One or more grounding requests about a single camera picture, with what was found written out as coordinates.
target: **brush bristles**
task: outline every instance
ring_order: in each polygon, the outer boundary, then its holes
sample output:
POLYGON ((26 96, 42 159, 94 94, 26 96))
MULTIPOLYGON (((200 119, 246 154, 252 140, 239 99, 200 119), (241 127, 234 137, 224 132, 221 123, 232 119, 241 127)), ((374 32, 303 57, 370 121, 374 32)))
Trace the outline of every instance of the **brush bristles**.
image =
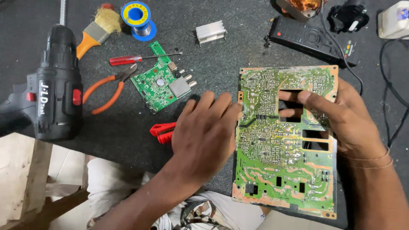
POLYGON ((111 9, 98 9, 97 15, 95 16, 95 23, 109 34, 121 32, 121 16, 111 9))

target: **red screwdriver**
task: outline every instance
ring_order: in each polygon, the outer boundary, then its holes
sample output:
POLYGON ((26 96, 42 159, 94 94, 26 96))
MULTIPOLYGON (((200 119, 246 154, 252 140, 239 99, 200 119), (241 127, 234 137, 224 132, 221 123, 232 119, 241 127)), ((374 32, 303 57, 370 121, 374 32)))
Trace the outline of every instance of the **red screwdriver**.
POLYGON ((132 63, 135 63, 135 62, 141 62, 142 59, 162 57, 162 56, 172 56, 172 55, 177 55, 177 54, 183 54, 183 52, 173 53, 173 54, 161 54, 161 55, 155 55, 155 56, 150 56, 150 57, 142 57, 141 55, 116 57, 116 58, 110 58, 109 59, 109 64, 110 65, 132 64, 132 63))

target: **power supply board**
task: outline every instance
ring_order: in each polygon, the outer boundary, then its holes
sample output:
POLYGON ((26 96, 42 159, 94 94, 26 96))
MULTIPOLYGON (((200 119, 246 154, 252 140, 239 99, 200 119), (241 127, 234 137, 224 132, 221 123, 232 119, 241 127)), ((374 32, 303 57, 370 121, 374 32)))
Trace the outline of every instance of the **power supply board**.
MULTIPOLYGON (((149 47, 154 55, 166 54, 157 41, 150 44, 149 47)), ((186 77, 180 77, 181 72, 168 56, 162 56, 157 58, 157 63, 152 69, 130 79, 141 94, 143 101, 155 114, 189 93, 191 87, 196 84, 195 81, 188 84, 186 77)))
POLYGON ((234 201, 337 218, 337 141, 328 119, 304 107, 301 122, 282 122, 278 97, 309 90, 334 102, 337 89, 337 65, 240 69, 234 201))

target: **cordless drill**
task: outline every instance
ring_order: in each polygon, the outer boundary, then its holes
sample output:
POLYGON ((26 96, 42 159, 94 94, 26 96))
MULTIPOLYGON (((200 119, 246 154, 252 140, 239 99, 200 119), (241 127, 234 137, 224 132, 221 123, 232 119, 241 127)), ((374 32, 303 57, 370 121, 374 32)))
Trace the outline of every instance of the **cordless drill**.
POLYGON ((82 127, 83 94, 74 33, 54 26, 40 68, 13 87, 0 105, 0 137, 32 123, 39 140, 73 139, 82 127))

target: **work surface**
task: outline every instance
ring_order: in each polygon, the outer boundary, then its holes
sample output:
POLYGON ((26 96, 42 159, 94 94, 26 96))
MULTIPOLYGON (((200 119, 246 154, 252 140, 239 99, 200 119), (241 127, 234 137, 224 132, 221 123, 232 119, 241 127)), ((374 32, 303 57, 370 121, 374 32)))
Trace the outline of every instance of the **work surface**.
MULTIPOLYGON (((77 43, 82 39, 82 30, 91 22, 92 15, 103 0, 68 0, 67 26, 71 28, 77 43)), ((117 9, 127 1, 112 0, 117 9)), ((107 111, 93 116, 91 110, 106 103, 116 90, 116 83, 110 83, 92 95, 84 106, 85 125, 81 134, 73 141, 60 142, 61 146, 86 154, 105 158, 131 167, 157 172, 172 156, 170 146, 161 145, 150 135, 154 124, 176 121, 184 104, 192 95, 212 90, 216 95, 230 92, 237 100, 238 71, 240 67, 280 67, 326 64, 306 54, 272 43, 263 47, 264 36, 271 26, 270 19, 280 15, 269 0, 145 0, 152 11, 152 20, 158 27, 158 34, 152 41, 159 41, 168 52, 178 48, 184 54, 171 57, 178 66, 193 75, 198 85, 193 91, 164 110, 152 115, 131 82, 127 82, 119 100, 107 111), (226 40, 217 40, 199 47, 194 35, 197 26, 223 20, 228 31, 226 40)), ((377 124, 383 141, 387 142, 386 119, 391 132, 400 123, 405 111, 393 95, 384 97, 385 83, 379 67, 379 51, 386 41, 376 34, 376 15, 398 0, 368 2, 369 24, 361 31, 343 34, 358 39, 360 63, 354 68, 364 81, 363 99, 369 113, 377 124)), ((341 4, 330 1, 325 6, 341 4)), ((26 75, 39 67, 49 29, 59 22, 59 1, 47 0, 3 0, 0 1, 0 100, 12 93, 12 85, 24 83, 26 75)), ((321 26, 319 18, 308 23, 321 26)), ((102 46, 94 47, 80 60, 84 88, 107 77, 123 67, 111 67, 108 59, 115 56, 142 54, 150 56, 149 42, 139 42, 126 34, 112 35, 102 46)), ((408 48, 407 42, 396 43, 388 48, 385 55, 385 69, 392 77, 395 87, 405 99, 409 98, 407 86, 408 48)), ((156 60, 146 60, 139 66, 139 72, 151 68, 156 60)), ((359 82, 347 71, 340 70, 340 77, 359 89, 359 82)), ((395 168, 409 194, 409 136, 405 124, 391 149, 395 168)), ((32 129, 22 131, 31 135, 32 129)), ((207 189, 231 194, 233 159, 230 158, 223 170, 206 186, 207 189)), ((302 218, 346 228, 346 204, 342 185, 337 191, 338 219, 324 220, 311 216, 288 213, 302 218)))

